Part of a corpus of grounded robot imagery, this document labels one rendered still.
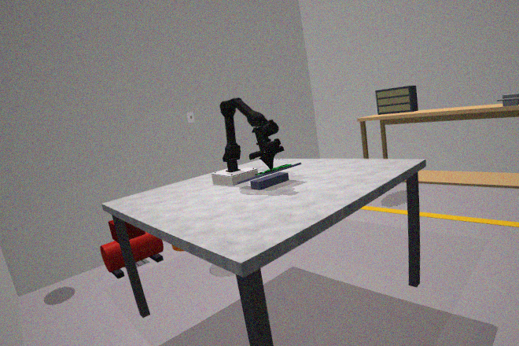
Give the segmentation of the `grey switch panel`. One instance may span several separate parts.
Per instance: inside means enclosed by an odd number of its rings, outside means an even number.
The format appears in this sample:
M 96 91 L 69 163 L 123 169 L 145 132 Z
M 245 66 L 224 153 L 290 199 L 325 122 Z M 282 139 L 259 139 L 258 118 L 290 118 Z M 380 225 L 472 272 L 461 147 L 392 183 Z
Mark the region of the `grey switch panel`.
M 279 183 L 286 182 L 289 180 L 289 174 L 287 172 L 278 172 L 278 171 L 282 171 L 282 170 L 285 170 L 285 169 L 288 169 L 291 167 L 295 167 L 295 166 L 301 165 L 301 164 L 302 163 L 300 162 L 298 164 L 293 164 L 293 165 L 285 164 L 285 165 L 282 165 L 279 167 L 274 167 L 274 168 L 266 170 L 264 172 L 255 174 L 255 176 L 251 177 L 250 179 L 240 181 L 237 184 L 252 180 L 252 181 L 250 181 L 252 190 L 263 190 L 270 186 L 274 186 L 274 185 L 277 185 Z M 275 172 L 278 172 L 278 173 L 275 173 Z M 273 173 L 275 173 L 275 174 L 273 174 Z M 270 175 L 270 174 L 272 174 L 272 175 Z M 265 176 L 265 175 L 267 175 L 267 176 Z M 263 176 L 265 176 L 265 177 L 263 177 Z M 260 177 L 262 177 L 262 178 L 260 178 Z M 257 178 L 260 178 L 260 179 L 257 179 Z M 253 179 L 255 179 L 255 180 L 253 180 Z

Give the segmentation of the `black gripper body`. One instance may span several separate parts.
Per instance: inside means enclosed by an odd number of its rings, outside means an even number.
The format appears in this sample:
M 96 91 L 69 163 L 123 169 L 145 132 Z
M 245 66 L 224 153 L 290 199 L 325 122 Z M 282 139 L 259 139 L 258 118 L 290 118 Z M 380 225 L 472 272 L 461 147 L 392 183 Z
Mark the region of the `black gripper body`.
M 283 146 L 279 146 L 280 148 L 267 149 L 266 151 L 264 151 L 264 149 L 263 149 L 263 141 L 269 142 L 269 141 L 271 141 L 271 139 L 269 139 L 267 137 L 267 138 L 261 138 L 261 139 L 257 140 L 256 144 L 259 145 L 260 151 L 257 151 L 257 152 L 254 152 L 254 153 L 250 153 L 249 154 L 249 159 L 250 160 L 253 160 L 253 159 L 257 158 L 257 157 L 264 157 L 264 156 L 268 156 L 268 155 L 272 155 L 272 154 L 280 153 L 281 151 L 284 151 Z

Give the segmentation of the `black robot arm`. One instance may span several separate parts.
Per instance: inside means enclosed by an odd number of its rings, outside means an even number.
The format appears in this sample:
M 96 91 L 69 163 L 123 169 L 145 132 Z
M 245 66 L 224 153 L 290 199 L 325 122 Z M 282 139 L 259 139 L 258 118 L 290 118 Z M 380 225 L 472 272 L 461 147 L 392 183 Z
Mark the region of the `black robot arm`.
M 237 167 L 237 160 L 240 160 L 241 150 L 236 143 L 234 130 L 234 113 L 235 108 L 239 110 L 246 118 L 253 128 L 252 133 L 255 132 L 256 139 L 267 138 L 278 132 L 278 125 L 273 120 L 268 120 L 259 112 L 253 111 L 240 98 L 232 98 L 229 101 L 222 101 L 220 104 L 221 113 L 223 114 L 226 127 L 225 153 L 223 155 L 223 162 L 227 162 L 227 172 L 240 171 Z M 272 142 L 263 141 L 263 149 L 280 148 L 281 142 L 276 138 Z

